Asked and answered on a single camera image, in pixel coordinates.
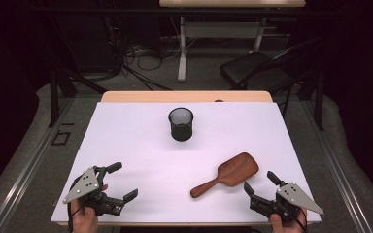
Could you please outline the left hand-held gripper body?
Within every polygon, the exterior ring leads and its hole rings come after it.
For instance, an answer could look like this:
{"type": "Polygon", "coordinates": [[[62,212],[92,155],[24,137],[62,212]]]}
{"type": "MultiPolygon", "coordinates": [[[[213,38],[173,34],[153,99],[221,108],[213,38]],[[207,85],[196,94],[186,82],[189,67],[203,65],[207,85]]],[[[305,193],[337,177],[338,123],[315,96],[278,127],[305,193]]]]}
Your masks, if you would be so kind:
{"type": "Polygon", "coordinates": [[[83,205],[93,208],[97,216],[105,214],[119,216],[124,207],[124,202],[120,199],[108,197],[102,190],[103,179],[108,174],[107,167],[89,167],[73,181],[62,203],[70,204],[75,199],[82,199],[83,205]]]}

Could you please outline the brown wooden hairbrush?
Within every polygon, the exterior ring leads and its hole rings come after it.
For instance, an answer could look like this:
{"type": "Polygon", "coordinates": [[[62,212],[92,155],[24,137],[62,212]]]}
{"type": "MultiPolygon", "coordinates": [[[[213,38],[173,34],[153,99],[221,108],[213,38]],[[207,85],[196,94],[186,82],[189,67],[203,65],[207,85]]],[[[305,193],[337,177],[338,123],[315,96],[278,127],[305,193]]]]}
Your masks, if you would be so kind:
{"type": "Polygon", "coordinates": [[[189,194],[192,198],[198,198],[219,183],[229,187],[236,186],[256,174],[258,171],[259,166],[255,159],[249,153],[241,152],[223,162],[218,167],[217,175],[214,179],[196,186],[189,194]]]}

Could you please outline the dark equipment cabinet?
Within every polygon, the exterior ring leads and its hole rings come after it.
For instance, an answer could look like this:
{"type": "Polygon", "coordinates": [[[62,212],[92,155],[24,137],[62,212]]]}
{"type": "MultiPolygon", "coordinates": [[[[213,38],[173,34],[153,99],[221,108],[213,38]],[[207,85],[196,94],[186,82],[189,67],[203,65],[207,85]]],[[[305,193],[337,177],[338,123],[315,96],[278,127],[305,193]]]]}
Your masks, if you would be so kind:
{"type": "Polygon", "coordinates": [[[101,17],[60,15],[56,19],[80,72],[106,73],[117,69],[109,34],[101,17]]]}

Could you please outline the person's right hand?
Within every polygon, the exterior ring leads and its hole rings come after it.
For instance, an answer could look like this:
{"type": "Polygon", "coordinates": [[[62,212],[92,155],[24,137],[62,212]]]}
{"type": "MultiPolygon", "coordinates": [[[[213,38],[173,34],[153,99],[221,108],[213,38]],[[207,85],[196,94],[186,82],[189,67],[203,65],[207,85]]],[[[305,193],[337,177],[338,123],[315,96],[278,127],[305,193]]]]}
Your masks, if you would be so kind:
{"type": "Polygon", "coordinates": [[[301,209],[297,220],[283,224],[281,217],[272,214],[269,218],[272,226],[272,233],[307,233],[307,211],[301,209]]]}

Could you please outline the black folding chair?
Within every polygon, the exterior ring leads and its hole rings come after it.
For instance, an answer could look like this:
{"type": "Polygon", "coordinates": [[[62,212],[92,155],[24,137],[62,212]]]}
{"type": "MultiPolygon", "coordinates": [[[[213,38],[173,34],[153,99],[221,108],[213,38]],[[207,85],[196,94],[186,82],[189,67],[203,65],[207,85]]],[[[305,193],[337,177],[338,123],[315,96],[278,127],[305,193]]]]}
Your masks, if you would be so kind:
{"type": "Polygon", "coordinates": [[[220,74],[231,90],[261,90],[271,96],[285,92],[286,99],[280,103],[285,117],[293,87],[315,76],[320,63],[314,53],[321,46],[322,37],[316,37],[271,57],[253,52],[222,64],[220,74]]]}

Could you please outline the metal floor rail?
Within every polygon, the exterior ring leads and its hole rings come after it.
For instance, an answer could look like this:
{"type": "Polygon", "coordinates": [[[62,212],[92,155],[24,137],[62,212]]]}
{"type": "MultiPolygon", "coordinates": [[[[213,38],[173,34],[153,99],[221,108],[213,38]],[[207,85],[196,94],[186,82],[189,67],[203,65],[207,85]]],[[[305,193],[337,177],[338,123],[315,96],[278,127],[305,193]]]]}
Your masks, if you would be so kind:
{"type": "Polygon", "coordinates": [[[352,187],[350,186],[350,183],[348,182],[347,177],[344,171],[342,170],[342,167],[329,141],[327,140],[327,137],[315,122],[313,116],[314,110],[312,105],[308,101],[301,101],[300,104],[322,148],[326,164],[337,185],[337,188],[349,212],[349,215],[356,227],[357,233],[373,233],[373,230],[363,212],[363,209],[359,205],[356,195],[353,192],[352,187]]]}
{"type": "Polygon", "coordinates": [[[74,98],[62,99],[59,116],[50,126],[51,104],[47,100],[40,101],[31,126],[0,176],[0,232],[6,227],[29,187],[43,161],[51,139],[56,134],[60,121],[67,115],[73,103],[74,98]]]}

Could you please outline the black metal stand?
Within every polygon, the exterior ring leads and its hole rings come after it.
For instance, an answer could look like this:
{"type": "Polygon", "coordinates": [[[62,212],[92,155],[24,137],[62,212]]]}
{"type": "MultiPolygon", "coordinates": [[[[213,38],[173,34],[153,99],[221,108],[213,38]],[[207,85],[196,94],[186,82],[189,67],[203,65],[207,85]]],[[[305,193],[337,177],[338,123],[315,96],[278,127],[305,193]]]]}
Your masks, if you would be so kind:
{"type": "Polygon", "coordinates": [[[49,36],[48,37],[48,51],[52,75],[50,78],[50,96],[51,96],[51,121],[50,127],[54,127],[60,119],[59,109],[59,94],[58,90],[67,98],[73,98],[77,95],[78,91],[73,85],[73,81],[82,83],[83,85],[95,90],[97,93],[104,94],[107,89],[100,85],[85,78],[80,72],[73,68],[71,65],[67,65],[66,61],[62,58],[62,47],[66,47],[66,44],[62,41],[60,36],[49,36]]]}
{"type": "Polygon", "coordinates": [[[320,130],[323,130],[322,107],[324,95],[324,77],[321,73],[317,73],[313,75],[309,81],[305,81],[298,92],[298,98],[300,100],[310,100],[312,95],[315,95],[313,114],[314,122],[320,130]]]}

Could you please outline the black horizontal metal bar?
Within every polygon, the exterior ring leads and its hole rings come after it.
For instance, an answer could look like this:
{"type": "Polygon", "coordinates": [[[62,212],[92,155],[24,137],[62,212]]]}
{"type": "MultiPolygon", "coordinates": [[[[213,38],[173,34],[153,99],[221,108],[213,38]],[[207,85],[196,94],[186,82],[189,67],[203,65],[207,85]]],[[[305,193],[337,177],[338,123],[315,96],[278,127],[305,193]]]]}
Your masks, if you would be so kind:
{"type": "Polygon", "coordinates": [[[123,15],[123,16],[179,16],[179,17],[339,17],[341,11],[308,11],[305,9],[59,9],[30,8],[36,14],[89,14],[89,15],[123,15]]]}

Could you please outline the black mesh cup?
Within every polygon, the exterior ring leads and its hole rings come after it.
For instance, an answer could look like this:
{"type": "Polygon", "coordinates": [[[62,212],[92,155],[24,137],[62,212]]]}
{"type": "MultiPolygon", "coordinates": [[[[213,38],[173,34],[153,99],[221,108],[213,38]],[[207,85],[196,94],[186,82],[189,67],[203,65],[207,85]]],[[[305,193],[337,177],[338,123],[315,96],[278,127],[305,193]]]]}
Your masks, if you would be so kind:
{"type": "Polygon", "coordinates": [[[193,112],[187,108],[173,109],[169,115],[171,136],[174,140],[185,142],[192,136],[193,112]]]}

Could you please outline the white-legged desk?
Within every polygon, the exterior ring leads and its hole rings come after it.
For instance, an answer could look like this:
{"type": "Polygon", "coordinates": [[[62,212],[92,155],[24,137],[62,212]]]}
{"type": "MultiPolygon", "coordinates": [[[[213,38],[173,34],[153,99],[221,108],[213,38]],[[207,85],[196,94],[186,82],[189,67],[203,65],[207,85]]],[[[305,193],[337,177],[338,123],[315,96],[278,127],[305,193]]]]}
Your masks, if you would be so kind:
{"type": "MultiPolygon", "coordinates": [[[[159,0],[166,8],[302,8],[305,0],[159,0]]],[[[186,37],[192,38],[254,38],[253,52],[259,51],[266,18],[258,22],[186,22],[180,18],[180,63],[178,81],[187,78],[186,37]]]]}

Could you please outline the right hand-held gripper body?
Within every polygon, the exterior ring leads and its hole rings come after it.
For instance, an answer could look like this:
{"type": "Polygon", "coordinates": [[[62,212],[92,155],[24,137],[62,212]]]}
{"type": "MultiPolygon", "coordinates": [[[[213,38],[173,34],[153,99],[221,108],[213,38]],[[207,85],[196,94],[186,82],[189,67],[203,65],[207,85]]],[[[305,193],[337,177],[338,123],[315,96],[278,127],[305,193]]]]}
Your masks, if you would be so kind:
{"type": "Polygon", "coordinates": [[[279,187],[275,200],[267,200],[254,194],[254,197],[250,197],[250,209],[267,218],[277,214],[283,223],[296,220],[301,209],[323,214],[323,209],[297,183],[287,183],[279,187]]]}

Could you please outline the person's left hand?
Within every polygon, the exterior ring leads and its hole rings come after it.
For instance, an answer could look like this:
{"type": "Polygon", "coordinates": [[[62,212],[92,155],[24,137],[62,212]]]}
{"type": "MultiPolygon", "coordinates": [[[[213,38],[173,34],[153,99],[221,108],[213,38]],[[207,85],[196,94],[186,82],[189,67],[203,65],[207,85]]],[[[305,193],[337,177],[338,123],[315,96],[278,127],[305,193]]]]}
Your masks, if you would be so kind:
{"type": "Polygon", "coordinates": [[[98,233],[98,216],[91,207],[83,207],[79,199],[70,202],[72,233],[98,233]]]}

